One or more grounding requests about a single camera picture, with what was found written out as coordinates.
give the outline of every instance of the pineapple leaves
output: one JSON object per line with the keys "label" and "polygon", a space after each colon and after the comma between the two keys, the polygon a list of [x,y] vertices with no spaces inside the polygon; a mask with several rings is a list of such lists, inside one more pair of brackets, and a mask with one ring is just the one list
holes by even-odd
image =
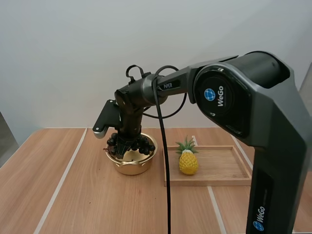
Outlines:
{"label": "pineapple leaves", "polygon": [[185,137],[184,144],[181,142],[176,142],[176,144],[179,145],[177,149],[179,151],[177,152],[178,154],[182,154],[183,150],[190,150],[193,153],[197,153],[197,151],[194,149],[195,145],[193,139],[188,140],[187,136]]}

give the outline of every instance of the toy pineapple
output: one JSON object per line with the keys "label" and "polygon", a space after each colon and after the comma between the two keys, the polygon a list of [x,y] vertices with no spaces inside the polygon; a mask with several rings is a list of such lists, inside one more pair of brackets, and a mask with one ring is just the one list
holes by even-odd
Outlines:
{"label": "toy pineapple", "polygon": [[194,175],[198,170],[198,161],[194,153],[197,151],[194,149],[193,140],[187,141],[185,138],[184,144],[176,142],[179,145],[178,154],[181,154],[179,160],[180,171],[187,175]]}

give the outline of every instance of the black robotic arm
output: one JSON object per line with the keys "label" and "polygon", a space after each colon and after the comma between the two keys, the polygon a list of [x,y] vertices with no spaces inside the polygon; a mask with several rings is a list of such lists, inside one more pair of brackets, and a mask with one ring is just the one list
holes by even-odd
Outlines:
{"label": "black robotic arm", "polygon": [[221,128],[255,147],[247,234],[290,234],[311,153],[312,122],[290,67],[272,54],[198,63],[168,76],[130,82],[106,102],[93,131],[118,130],[120,158],[140,136],[144,108],[188,93],[190,102]]}

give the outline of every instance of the metal pot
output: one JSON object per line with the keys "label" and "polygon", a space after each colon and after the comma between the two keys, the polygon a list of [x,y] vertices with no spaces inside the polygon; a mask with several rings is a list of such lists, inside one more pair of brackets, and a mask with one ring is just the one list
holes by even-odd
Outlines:
{"label": "metal pot", "polygon": [[119,159],[106,152],[118,172],[125,175],[138,175],[151,167],[152,159],[157,152],[157,142],[147,134],[142,133],[141,135],[147,137],[149,143],[155,146],[155,150],[150,152],[149,155],[140,154],[138,150],[130,150],[125,153],[123,159]]}

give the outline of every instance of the table surface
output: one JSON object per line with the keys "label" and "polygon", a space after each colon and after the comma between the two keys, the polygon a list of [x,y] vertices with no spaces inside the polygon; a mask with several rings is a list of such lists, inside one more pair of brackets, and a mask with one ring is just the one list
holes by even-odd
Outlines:
{"label": "table surface", "polygon": [[[0,233],[164,234],[166,188],[159,129],[151,168],[141,175],[115,171],[91,129],[33,133],[0,168]],[[166,130],[168,145],[195,136],[198,145],[234,145],[248,170],[254,150],[220,128]],[[172,187],[173,234],[242,234],[250,187]],[[306,178],[296,232],[312,232],[312,173]]]}

